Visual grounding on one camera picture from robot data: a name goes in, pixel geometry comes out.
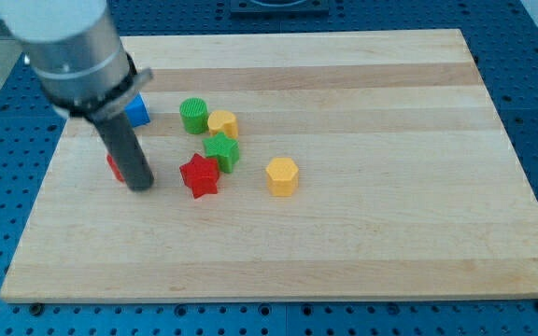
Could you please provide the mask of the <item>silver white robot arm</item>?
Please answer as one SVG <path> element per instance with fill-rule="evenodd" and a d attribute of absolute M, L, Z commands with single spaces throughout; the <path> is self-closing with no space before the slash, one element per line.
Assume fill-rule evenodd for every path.
<path fill-rule="evenodd" d="M 56 112 L 92 124 L 127 187 L 149 189 L 153 173 L 125 107 L 151 81 L 152 72 L 136 69 L 108 3 L 0 0 L 0 16 Z"/>

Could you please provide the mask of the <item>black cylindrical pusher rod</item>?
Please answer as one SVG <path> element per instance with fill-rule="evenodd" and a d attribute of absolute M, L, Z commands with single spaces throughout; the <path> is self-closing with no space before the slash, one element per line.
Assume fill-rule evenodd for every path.
<path fill-rule="evenodd" d="M 92 119 L 91 123 L 102 138 L 107 153 L 116 163 L 128 189 L 150 189 L 154 176 L 126 114 L 121 111 L 112 117 Z"/>

